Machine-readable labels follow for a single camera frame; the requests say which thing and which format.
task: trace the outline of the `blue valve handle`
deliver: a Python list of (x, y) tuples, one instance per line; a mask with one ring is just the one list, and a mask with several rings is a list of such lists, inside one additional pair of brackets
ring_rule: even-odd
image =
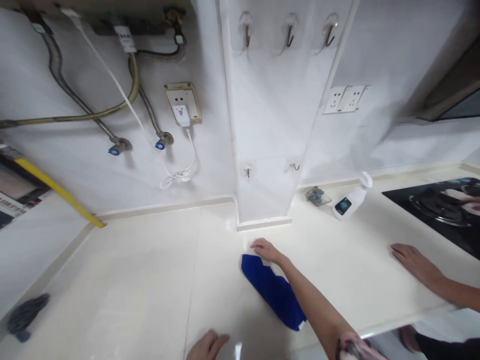
[(163, 150), (165, 149), (165, 145), (163, 143), (161, 143), (160, 141), (157, 141), (157, 143), (155, 144), (155, 147), (158, 149), (158, 150)]
[(116, 148), (114, 147), (111, 147), (108, 149), (108, 153), (109, 154), (112, 154), (113, 156), (118, 156), (120, 155), (120, 151), (118, 151)]

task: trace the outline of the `countertop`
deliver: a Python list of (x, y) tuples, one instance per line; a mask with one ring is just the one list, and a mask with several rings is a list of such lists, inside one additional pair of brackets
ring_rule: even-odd
[(333, 200), (322, 207), (299, 190), (291, 224), (242, 232), (232, 202), (109, 220), (44, 290), (50, 303), (29, 327), (30, 340), (8, 336), (0, 358), (184, 359), (210, 328), (230, 334), (217, 360), (234, 359), (240, 346), (242, 359), (295, 358), (292, 352), (319, 344), (310, 323), (288, 329), (240, 268), (242, 254), (260, 237), (287, 255), (363, 337), (448, 312), (455, 306), (419, 283), (390, 245), (414, 245), (446, 276), (477, 287), (480, 261), (382, 191), (471, 176), (458, 166), (374, 176), (362, 206), (342, 222), (330, 205), (357, 181), (322, 184)]
[[(413, 245), (447, 277), (474, 287), (480, 287), (480, 260), (382, 192), (464, 177), (478, 174), (444, 167), (374, 178), (364, 203), (344, 221), (337, 220), (330, 207), (355, 185), (323, 187), (332, 202), (318, 208), (299, 191), (290, 212), (297, 246), (288, 249), (289, 257), (362, 337), (456, 309), (416, 280), (393, 257), (390, 245)], [(306, 261), (305, 249), (316, 254), (315, 261)]]

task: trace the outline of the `white spray bottle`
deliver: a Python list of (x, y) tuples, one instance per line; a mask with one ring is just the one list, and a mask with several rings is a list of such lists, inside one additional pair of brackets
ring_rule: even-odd
[(352, 214), (364, 202), (367, 189), (371, 189), (373, 183), (372, 177), (365, 171), (362, 171), (360, 176), (360, 186), (355, 188), (335, 206), (331, 207), (333, 215), (340, 221), (352, 216)]

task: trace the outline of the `white wall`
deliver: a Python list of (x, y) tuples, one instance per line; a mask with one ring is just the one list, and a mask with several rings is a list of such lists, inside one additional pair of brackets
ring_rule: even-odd
[(300, 183), (457, 162), (476, 150), (480, 118), (426, 126), (406, 121), (478, 35), (478, 8), (468, 0), (362, 0), (332, 86), (372, 87), (357, 112), (320, 109)]
[[(139, 61), (142, 85), (160, 126), (175, 139), (167, 152), (170, 171), (189, 165), (192, 153), (188, 138), (174, 122), (164, 84), (189, 81), (196, 88), (203, 122), (192, 130), (198, 162), (190, 182), (173, 184), (168, 190), (158, 188), (167, 174), (148, 149), (128, 110), (104, 120), (117, 136), (133, 144), (132, 152), (117, 157), (107, 153), (112, 144), (92, 121), (17, 127), (0, 131), (0, 138), (22, 151), (94, 213), (232, 195), (232, 147), (215, 2), (203, 2), (197, 12), (198, 23), (192, 11), (187, 14), (183, 30), (188, 45), (182, 62)], [(96, 111), (118, 104), (121, 95), (70, 21), (49, 24), (62, 50), (63, 75), (71, 87)], [(127, 91), (131, 83), (127, 57), (117, 38), (90, 35)], [(169, 33), (166, 37), (139, 37), (135, 41), (140, 49), (171, 51), (175, 49), (172, 38)], [(0, 10), (0, 42), (1, 119), (83, 114), (50, 75), (47, 48), (25, 16)], [(158, 138), (140, 98), (134, 107), (151, 140), (156, 142)]]
[[(351, 0), (220, 1), (228, 99), (236, 164), (253, 164), (251, 178), (243, 167), (237, 181), (241, 223), (287, 215), (330, 68), (351, 7)], [(239, 24), (243, 12), (253, 18), (250, 47)], [(285, 48), (285, 19), (294, 13), (298, 25)], [(340, 31), (330, 48), (319, 52), (323, 27), (331, 13)]]
[(87, 223), (53, 193), (0, 230), (0, 319)]
[(465, 160), (469, 164), (480, 166), (480, 147)]

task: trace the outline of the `soap dish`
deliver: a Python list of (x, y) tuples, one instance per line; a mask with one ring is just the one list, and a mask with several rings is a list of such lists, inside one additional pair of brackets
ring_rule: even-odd
[(310, 190), (308, 190), (305, 193), (305, 197), (316, 207), (328, 204), (332, 201), (332, 199), (325, 194), (325, 191), (320, 189), (318, 186), (314, 186)]

